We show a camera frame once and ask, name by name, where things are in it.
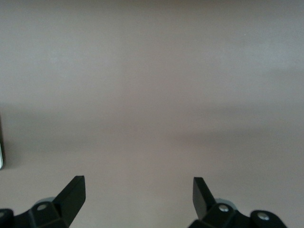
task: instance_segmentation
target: metal screw head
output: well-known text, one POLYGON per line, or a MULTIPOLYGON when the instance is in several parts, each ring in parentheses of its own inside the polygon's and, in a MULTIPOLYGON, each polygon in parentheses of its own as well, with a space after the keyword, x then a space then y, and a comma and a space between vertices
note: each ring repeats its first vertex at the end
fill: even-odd
POLYGON ((43 210, 47 207, 47 204, 41 204, 37 207, 37 210, 43 210))
POLYGON ((223 212, 228 212, 229 211, 229 208, 224 204, 221 204, 218 208, 223 212))
POLYGON ((268 216, 267 214, 263 213, 263 212, 259 212, 259 213, 257 214, 257 216, 258 216, 260 219, 262 219, 262 220, 265 220, 265 221, 268 221, 268 220, 269 220, 269 216, 268 216))

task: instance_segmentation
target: black bracket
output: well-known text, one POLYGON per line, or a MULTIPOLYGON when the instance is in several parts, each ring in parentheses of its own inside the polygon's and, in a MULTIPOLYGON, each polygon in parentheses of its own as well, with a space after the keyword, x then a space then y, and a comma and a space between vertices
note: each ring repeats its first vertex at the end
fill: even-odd
MULTIPOLYGON (((34 205, 14 216, 0 209, 0 228, 68 228, 86 199, 84 176, 75 176, 52 201, 34 205)), ((255 210, 250 217, 228 203, 218 203, 202 178, 193 180, 193 204, 199 217, 189 228, 287 228, 269 211, 255 210)))
POLYGON ((0 209, 0 228, 68 228, 86 199, 85 177, 75 176, 52 202, 40 202, 14 216, 0 209))
POLYGON ((254 210, 247 217, 228 204, 217 203, 201 177, 193 180, 193 204, 199 219, 189 228, 287 228, 269 211, 254 210))

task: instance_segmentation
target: black plastic part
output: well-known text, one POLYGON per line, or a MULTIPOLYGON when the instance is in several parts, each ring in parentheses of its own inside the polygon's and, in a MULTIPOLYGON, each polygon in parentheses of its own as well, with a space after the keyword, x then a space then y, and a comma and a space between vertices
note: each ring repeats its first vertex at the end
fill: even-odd
POLYGON ((219 203, 213 205, 202 222, 215 228, 226 228, 231 226, 234 215, 235 211, 231 206, 219 203), (221 211, 220 206, 226 206, 227 211, 221 211))
POLYGON ((228 204, 216 203, 205 181, 198 177, 193 180, 193 204, 199 220, 189 228, 287 228, 269 211, 255 210, 249 218, 228 204), (267 218, 259 217, 259 213, 264 213, 267 218))
POLYGON ((0 228, 68 228, 86 199, 85 177, 75 176, 52 202, 41 202, 14 216, 0 209, 0 228))
POLYGON ((71 182, 53 200, 60 216, 68 226, 71 225, 77 213, 86 200, 86 185, 84 176, 75 176, 71 182))
POLYGON ((202 220, 203 217, 207 214, 207 211, 210 210, 214 204, 216 204, 216 201, 211 194, 207 184, 201 177, 195 177, 193 180, 192 199, 199 220, 202 220))
POLYGON ((10 226, 14 219, 14 212, 11 209, 0 209, 0 227, 10 226))
POLYGON ((286 228, 285 224, 281 221, 281 219, 277 215, 269 211, 254 210, 250 214, 250 219, 254 224, 254 227, 256 228, 286 228), (259 218, 259 213, 266 214, 269 220, 263 220, 259 218))

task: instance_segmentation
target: gray surface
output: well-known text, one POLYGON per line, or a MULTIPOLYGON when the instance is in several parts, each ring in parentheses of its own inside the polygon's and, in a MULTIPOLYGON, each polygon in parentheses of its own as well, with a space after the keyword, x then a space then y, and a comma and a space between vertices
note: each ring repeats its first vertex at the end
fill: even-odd
POLYGON ((303 1, 1 1, 0 207, 85 175, 73 228, 187 227, 192 178, 303 227, 303 1))

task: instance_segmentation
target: white object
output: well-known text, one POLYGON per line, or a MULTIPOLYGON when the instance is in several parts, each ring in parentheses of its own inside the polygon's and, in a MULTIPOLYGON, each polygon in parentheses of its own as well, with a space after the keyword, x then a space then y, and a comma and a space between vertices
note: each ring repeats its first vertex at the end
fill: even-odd
POLYGON ((0 145, 0 169, 3 166, 3 159, 2 159, 2 149, 1 149, 1 145, 0 145))

